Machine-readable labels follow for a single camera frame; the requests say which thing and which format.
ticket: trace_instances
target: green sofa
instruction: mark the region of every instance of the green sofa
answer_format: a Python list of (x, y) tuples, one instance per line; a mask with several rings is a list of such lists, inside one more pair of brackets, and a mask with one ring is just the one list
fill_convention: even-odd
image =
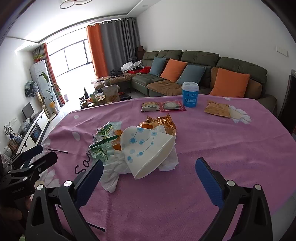
[[(248, 85), (245, 98), (256, 99), (274, 115), (277, 113), (276, 98), (272, 95), (265, 94), (267, 70), (258, 65), (239, 59), (220, 57), (219, 54), (216, 53), (187, 50), (184, 52), (182, 52), (182, 50), (162, 50), (160, 52), (146, 52), (142, 60), (144, 67), (151, 66), (154, 57), (166, 58), (166, 63), (170, 58), (172, 58), (188, 62), (188, 64), (206, 67), (206, 71), (199, 83), (200, 94), (209, 94), (211, 92), (213, 88), (213, 81), (215, 81), (215, 77), (212, 76), (212, 72), (215, 69), (223, 68), (242, 74), (250, 74), (252, 83), (256, 83), (257, 86), (256, 88), (252, 88)], [(132, 78), (131, 84), (133, 88), (149, 97), (182, 94), (181, 85), (151, 74), (136, 75)]]

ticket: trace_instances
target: blue gripper pad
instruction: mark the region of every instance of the blue gripper pad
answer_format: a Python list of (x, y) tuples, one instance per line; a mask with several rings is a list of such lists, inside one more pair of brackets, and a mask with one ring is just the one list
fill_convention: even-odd
[(84, 173), (77, 183), (75, 206), (79, 209), (85, 206), (91, 194), (96, 188), (101, 176), (103, 175), (104, 165), (101, 160), (93, 163), (92, 166)]
[(209, 195), (212, 204), (222, 209), (224, 205), (223, 190), (201, 158), (196, 160), (195, 171)]

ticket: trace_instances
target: pink snack package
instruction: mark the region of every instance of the pink snack package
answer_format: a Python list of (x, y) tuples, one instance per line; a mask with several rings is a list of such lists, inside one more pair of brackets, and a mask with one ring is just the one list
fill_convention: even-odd
[(166, 102), (159, 103), (160, 112), (168, 111), (168, 110), (186, 110), (183, 103), (179, 100), (172, 100)]

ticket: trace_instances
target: light switch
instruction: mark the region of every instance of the light switch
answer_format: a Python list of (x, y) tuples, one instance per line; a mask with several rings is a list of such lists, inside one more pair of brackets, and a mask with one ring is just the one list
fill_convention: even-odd
[(282, 47), (276, 46), (276, 51), (288, 57), (288, 50), (285, 50)]
[(16, 118), (13, 118), (11, 121), (10, 121), (10, 126), (13, 126), (13, 124), (17, 121)]

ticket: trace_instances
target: metal screw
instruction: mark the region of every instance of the metal screw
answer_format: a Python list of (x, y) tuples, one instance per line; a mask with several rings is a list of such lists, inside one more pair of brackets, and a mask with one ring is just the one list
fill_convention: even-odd
[(69, 186), (71, 186), (71, 184), (72, 184), (71, 181), (65, 181), (65, 182), (64, 182), (64, 186), (65, 186), (65, 187), (69, 187)]
[(259, 184), (256, 184), (256, 185), (255, 185), (255, 188), (256, 188), (258, 191), (260, 191), (260, 190), (262, 189), (262, 187), (261, 187)]
[(44, 186), (42, 185), (42, 184), (40, 184), (40, 185), (38, 185), (38, 187), (37, 187), (37, 190), (42, 190), (42, 188), (43, 188)]
[(235, 182), (233, 180), (227, 181), (227, 185), (233, 187), (235, 185)]

